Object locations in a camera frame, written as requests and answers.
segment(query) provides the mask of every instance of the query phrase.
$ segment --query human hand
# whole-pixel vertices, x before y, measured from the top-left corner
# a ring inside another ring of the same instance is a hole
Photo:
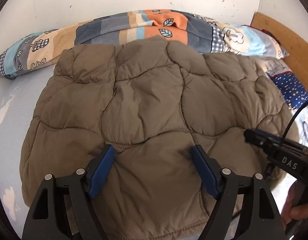
[[[281,213],[284,230],[286,229],[286,225],[293,219],[301,220],[308,218],[308,203],[293,207],[293,199],[295,197],[296,183],[297,182],[294,182],[293,185],[290,187]]]

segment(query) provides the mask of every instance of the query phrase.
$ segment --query brown wooden panel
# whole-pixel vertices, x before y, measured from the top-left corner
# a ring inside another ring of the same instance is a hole
[[[290,53],[283,60],[308,91],[308,43],[285,25],[259,12],[254,14],[251,26],[267,30],[279,40]]]

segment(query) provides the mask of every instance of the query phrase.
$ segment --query silver rivet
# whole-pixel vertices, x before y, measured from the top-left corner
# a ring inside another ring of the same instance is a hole
[[[53,177],[52,174],[46,174],[44,179],[50,180],[52,177]]]
[[[225,175],[230,175],[231,174],[231,170],[230,169],[223,169],[222,172],[225,174]]]
[[[76,174],[77,174],[77,175],[82,175],[82,174],[84,174],[84,172],[85,172],[85,170],[84,170],[83,168],[80,168],[80,169],[78,169],[78,170],[76,171]]]
[[[263,175],[260,174],[260,173],[256,173],[256,174],[255,174],[255,178],[257,178],[257,179],[263,179]]]

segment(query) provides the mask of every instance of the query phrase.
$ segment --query blue polka dot fabric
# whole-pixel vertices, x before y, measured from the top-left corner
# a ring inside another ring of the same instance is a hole
[[[270,78],[281,91],[290,109],[298,109],[308,99],[307,90],[292,72],[277,74]]]

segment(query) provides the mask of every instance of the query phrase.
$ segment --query puffer jacket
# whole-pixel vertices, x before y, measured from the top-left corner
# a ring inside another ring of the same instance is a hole
[[[267,160],[244,130],[282,135],[290,118],[253,58],[202,55],[160,37],[79,45],[62,53],[38,99],[22,147],[23,197],[30,205],[46,174],[70,175],[112,144],[115,162],[93,200],[109,238],[199,234],[215,202],[190,148],[201,144],[222,167],[252,176]],[[296,126],[288,137],[297,140]]]

